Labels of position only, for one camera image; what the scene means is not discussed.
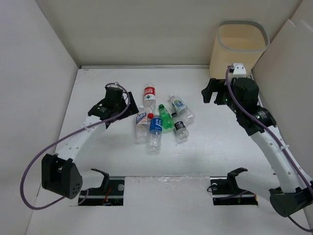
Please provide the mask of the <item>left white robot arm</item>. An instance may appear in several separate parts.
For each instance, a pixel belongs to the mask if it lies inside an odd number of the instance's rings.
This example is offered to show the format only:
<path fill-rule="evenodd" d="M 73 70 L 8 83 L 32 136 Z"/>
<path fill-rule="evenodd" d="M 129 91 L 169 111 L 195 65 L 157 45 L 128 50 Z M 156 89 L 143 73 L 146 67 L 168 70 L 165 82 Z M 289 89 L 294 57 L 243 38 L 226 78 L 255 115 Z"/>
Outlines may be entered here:
<path fill-rule="evenodd" d="M 106 193 L 110 185 L 109 174 L 96 168 L 80 172 L 77 163 L 87 157 L 88 149 L 111 123 L 138 112 L 131 92 L 106 87 L 105 97 L 88 111 L 81 132 L 71 136 L 56 153 L 42 158 L 42 187 L 68 199 L 86 190 Z"/>

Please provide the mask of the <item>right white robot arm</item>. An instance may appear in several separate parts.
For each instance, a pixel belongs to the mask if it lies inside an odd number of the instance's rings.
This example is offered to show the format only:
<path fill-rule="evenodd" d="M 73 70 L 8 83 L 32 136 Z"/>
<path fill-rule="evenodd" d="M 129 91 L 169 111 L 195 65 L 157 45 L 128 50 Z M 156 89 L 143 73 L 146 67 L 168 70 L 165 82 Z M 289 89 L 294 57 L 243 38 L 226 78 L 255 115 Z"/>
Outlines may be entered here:
<path fill-rule="evenodd" d="M 313 180 L 303 170 L 282 140 L 278 126 L 269 110 L 258 104 L 259 87 L 249 78 L 233 78 L 230 85 L 224 79 L 211 78 L 202 90 L 204 103 L 212 94 L 217 105 L 226 105 L 236 115 L 238 124 L 263 152 L 276 179 L 265 181 L 240 168 L 228 174 L 226 187 L 232 193 L 249 190 L 268 200 L 282 217 L 304 209 L 313 203 Z"/>

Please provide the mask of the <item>red label clear bottle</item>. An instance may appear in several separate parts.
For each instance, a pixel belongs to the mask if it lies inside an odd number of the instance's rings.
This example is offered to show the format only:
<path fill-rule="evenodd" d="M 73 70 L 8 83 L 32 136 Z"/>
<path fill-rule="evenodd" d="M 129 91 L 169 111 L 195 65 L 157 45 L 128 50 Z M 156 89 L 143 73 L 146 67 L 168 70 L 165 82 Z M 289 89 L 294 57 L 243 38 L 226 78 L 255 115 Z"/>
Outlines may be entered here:
<path fill-rule="evenodd" d="M 147 113 L 154 113 L 156 110 L 156 90 L 152 83 L 147 83 L 144 88 L 144 109 Z"/>

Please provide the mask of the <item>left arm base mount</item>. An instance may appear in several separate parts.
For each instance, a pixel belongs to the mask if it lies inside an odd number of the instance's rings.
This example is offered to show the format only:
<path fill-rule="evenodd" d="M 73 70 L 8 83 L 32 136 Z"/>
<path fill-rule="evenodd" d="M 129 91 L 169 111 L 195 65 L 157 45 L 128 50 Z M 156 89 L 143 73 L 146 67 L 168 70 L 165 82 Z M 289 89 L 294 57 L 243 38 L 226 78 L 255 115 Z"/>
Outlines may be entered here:
<path fill-rule="evenodd" d="M 92 168 L 83 175 L 83 189 L 79 193 L 79 206 L 123 206 L 124 176 L 110 176 Z"/>

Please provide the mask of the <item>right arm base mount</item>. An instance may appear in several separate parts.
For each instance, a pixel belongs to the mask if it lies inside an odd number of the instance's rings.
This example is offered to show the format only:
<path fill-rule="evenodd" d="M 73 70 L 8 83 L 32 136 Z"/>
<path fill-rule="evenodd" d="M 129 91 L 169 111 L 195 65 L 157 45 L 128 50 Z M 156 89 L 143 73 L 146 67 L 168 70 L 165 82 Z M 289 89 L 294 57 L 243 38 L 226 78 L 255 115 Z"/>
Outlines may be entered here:
<path fill-rule="evenodd" d="M 258 205 L 255 194 L 238 187 L 236 177 L 246 171 L 247 169 L 241 167 L 226 176 L 210 177 L 210 186 L 206 191 L 211 193 L 214 206 Z"/>

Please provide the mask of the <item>grapefruit label clear bottle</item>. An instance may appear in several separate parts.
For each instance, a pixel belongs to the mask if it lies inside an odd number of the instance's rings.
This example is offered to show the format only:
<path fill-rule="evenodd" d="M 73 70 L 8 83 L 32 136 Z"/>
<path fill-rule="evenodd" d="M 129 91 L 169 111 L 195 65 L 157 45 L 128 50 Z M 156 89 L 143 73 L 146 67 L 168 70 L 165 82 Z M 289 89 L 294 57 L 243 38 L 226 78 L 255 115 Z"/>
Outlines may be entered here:
<path fill-rule="evenodd" d="M 147 112 L 144 109 L 143 105 L 139 105 L 138 107 L 139 113 L 135 118 L 135 134 L 136 134 L 136 142 L 137 143 L 145 143 L 148 137 L 148 119 Z"/>

